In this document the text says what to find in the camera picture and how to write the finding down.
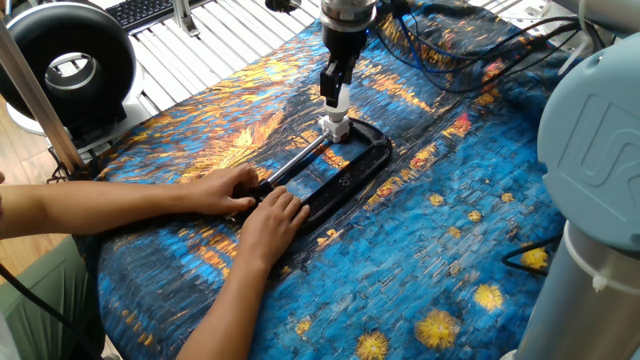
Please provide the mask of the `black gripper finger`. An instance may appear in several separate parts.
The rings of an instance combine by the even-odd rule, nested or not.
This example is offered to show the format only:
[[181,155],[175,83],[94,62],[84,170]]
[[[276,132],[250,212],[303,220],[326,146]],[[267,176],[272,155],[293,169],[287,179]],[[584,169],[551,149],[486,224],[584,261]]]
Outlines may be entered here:
[[339,73],[336,67],[336,62],[329,62],[320,74],[320,94],[330,107],[337,106],[339,96]]
[[352,83],[353,70],[355,67],[354,62],[339,62],[338,63],[338,100],[337,105],[339,107],[348,107],[350,103],[350,86]]

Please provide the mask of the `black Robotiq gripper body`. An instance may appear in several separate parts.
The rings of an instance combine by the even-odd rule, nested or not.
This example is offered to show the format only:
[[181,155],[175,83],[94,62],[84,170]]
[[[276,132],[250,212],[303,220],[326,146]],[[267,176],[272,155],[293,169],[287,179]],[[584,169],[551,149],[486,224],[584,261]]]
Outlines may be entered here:
[[320,78],[340,75],[342,79],[351,79],[357,59],[367,42],[367,30],[342,32],[322,25],[322,41],[330,57]]

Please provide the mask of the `person's left hand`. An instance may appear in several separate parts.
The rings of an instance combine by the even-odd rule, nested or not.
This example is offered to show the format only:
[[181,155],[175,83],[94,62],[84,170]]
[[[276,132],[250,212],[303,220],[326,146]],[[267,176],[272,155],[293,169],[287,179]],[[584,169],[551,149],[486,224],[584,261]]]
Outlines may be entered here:
[[256,170],[247,165],[215,170],[205,177],[179,186],[178,202],[183,212],[226,215],[256,204],[250,191],[258,186]]

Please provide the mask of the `person's right hand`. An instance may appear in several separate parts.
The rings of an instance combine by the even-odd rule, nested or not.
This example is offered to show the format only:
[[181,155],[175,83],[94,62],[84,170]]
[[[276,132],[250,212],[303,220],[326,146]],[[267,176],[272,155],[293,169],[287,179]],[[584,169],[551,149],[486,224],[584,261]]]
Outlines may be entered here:
[[241,232],[232,269],[270,270],[291,245],[310,212],[284,186],[273,190],[249,215]]

